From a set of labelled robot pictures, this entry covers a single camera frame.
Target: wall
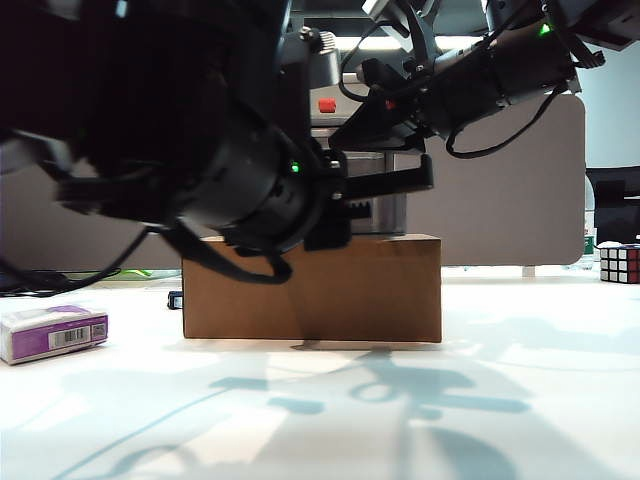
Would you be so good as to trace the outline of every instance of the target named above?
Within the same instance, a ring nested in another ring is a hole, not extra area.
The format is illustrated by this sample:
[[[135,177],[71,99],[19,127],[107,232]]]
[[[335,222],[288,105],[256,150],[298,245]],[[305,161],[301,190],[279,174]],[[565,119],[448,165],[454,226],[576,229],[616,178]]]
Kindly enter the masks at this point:
[[[640,43],[605,56],[604,67],[578,72],[587,110],[587,166],[640,165]]]

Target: white table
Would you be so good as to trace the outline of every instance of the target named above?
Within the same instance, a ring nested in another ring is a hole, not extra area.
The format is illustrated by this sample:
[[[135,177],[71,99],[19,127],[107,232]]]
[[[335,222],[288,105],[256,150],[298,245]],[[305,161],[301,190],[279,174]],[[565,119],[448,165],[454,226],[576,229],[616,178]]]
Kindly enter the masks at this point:
[[[638,286],[447,269],[442,345],[185,340],[177,288],[0,301],[111,321],[102,347],[0,365],[3,480],[640,478]]]

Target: label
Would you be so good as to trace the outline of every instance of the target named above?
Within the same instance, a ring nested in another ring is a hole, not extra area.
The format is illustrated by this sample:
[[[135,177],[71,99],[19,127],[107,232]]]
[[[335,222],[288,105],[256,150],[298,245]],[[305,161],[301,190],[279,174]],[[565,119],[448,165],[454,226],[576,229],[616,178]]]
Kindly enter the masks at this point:
[[[72,328],[49,334],[49,350],[78,345],[91,340],[91,327]]]

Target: black cable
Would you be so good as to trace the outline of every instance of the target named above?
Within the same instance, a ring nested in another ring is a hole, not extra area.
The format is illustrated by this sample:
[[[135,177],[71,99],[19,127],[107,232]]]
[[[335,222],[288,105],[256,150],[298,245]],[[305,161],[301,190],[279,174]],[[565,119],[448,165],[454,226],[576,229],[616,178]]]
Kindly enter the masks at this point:
[[[518,130],[515,134],[513,134],[507,140],[505,140],[502,143],[499,143],[498,145],[494,145],[493,147],[484,148],[482,150],[475,150],[475,151],[472,151],[472,152],[456,152],[454,150],[454,144],[456,142],[456,138],[457,138],[458,134],[462,131],[462,128],[456,128],[451,133],[451,135],[449,135],[449,138],[447,139],[447,144],[446,144],[447,153],[449,153],[449,155],[451,155],[452,157],[455,157],[455,158],[470,159],[470,158],[485,157],[487,155],[491,155],[492,153],[497,152],[498,150],[502,150],[504,147],[509,145],[516,138],[518,138],[520,135],[522,135],[524,132],[526,132],[529,128],[531,128],[538,120],[540,120],[542,115],[544,115],[544,112],[546,112],[547,108],[549,108],[549,105],[551,105],[551,102],[553,102],[553,100],[558,95],[560,95],[562,92],[567,90],[567,88],[568,87],[567,87],[567,84],[565,82],[563,82],[563,83],[559,84],[558,86],[556,86],[556,88],[553,89],[553,91],[545,99],[545,101],[542,102],[542,105],[540,105],[540,108],[538,108],[538,111],[533,116],[533,118],[529,121],[529,123],[527,123],[524,127],[522,127],[520,130]]]
[[[243,270],[204,243],[182,222],[177,221],[170,230],[159,232],[182,258],[199,263],[205,268],[233,280],[262,285],[280,285],[293,273],[289,264],[277,252],[262,249],[260,254],[267,260],[273,275],[263,275]]]
[[[349,61],[353,58],[353,56],[356,54],[356,52],[359,50],[360,45],[362,44],[362,42],[365,41],[365,39],[367,39],[368,37],[371,36],[371,34],[373,32],[375,32],[378,28],[380,27],[390,27],[391,23],[390,22],[386,22],[386,21],[382,21],[382,22],[376,22],[374,23],[371,28],[369,28],[369,30],[367,30],[362,37],[360,37],[360,40],[358,41],[358,43],[356,44],[355,47],[353,47],[349,53],[347,53],[345,55],[345,57],[342,59],[342,62],[340,63],[340,79],[338,80],[338,88],[340,89],[340,91],[342,92],[342,94],[353,100],[356,102],[360,102],[360,103],[364,103],[367,100],[367,96],[366,95],[358,95],[357,93],[353,93],[351,90],[347,89],[347,87],[344,84],[344,71],[347,67],[347,64],[349,63]]]
[[[0,296],[35,296],[35,297],[51,297],[60,293],[71,292],[80,288],[87,287],[93,283],[99,282],[107,277],[114,275],[114,271],[119,270],[119,266],[124,262],[133,251],[140,246],[147,235],[152,232],[153,229],[146,227],[142,230],[131,244],[106,268],[98,273],[91,275],[82,280],[51,280],[46,279],[37,274],[29,273],[20,268],[15,267],[10,262],[0,257],[0,270],[4,273],[11,275],[16,280],[21,281],[24,284],[26,290],[32,293],[13,293],[5,294],[0,293]]]

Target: cardboard box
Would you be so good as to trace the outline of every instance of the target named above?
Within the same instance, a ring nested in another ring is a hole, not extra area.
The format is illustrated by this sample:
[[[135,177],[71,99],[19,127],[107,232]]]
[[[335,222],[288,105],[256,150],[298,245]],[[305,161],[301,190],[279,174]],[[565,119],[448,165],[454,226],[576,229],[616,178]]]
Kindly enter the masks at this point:
[[[234,262],[269,273],[263,259]],[[285,258],[284,285],[252,285],[183,262],[187,338],[317,339],[440,342],[440,240],[427,235],[357,237],[344,249]]]

